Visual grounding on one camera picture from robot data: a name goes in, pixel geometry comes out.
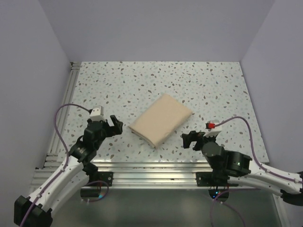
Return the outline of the beige cloth mat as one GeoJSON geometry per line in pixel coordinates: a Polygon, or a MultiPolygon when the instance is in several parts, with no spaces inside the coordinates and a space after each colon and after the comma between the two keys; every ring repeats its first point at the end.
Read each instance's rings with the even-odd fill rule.
{"type": "Polygon", "coordinates": [[[128,127],[151,147],[158,148],[192,113],[170,95],[163,94],[128,127]]]}

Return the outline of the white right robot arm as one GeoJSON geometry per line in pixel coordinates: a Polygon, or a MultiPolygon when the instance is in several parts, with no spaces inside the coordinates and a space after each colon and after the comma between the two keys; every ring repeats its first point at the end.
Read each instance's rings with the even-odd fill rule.
{"type": "Polygon", "coordinates": [[[182,134],[183,147],[195,142],[194,151],[202,152],[211,172],[196,172],[198,187],[248,186],[268,190],[288,204],[303,204],[303,174],[288,173],[265,164],[257,164],[253,158],[237,151],[226,150],[216,143],[216,137],[206,137],[204,132],[191,131],[182,134]]]}

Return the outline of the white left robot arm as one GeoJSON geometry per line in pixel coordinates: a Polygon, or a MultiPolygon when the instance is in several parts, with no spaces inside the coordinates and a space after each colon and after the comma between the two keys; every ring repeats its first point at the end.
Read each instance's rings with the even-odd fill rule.
{"type": "Polygon", "coordinates": [[[67,157],[55,172],[29,196],[19,196],[14,203],[14,223],[20,227],[49,227],[52,215],[73,193],[83,186],[103,184],[98,179],[98,168],[91,163],[106,138],[120,135],[123,123],[112,115],[113,125],[107,120],[93,121],[78,137],[67,157]]]}

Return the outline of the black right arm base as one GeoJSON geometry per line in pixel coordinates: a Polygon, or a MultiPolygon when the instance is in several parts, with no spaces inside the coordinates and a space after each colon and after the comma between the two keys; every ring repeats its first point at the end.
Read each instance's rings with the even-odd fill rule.
{"type": "Polygon", "coordinates": [[[197,187],[208,188],[212,199],[229,188],[227,178],[217,177],[213,172],[196,172],[196,184],[197,187]]]}

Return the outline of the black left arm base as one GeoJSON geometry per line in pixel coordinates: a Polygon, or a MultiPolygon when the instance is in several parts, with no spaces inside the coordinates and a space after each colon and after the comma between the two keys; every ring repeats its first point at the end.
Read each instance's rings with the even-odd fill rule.
{"type": "Polygon", "coordinates": [[[80,196],[87,202],[96,202],[104,199],[113,182],[113,172],[99,171],[92,163],[84,167],[84,172],[89,176],[89,182],[81,188],[80,196]]]}

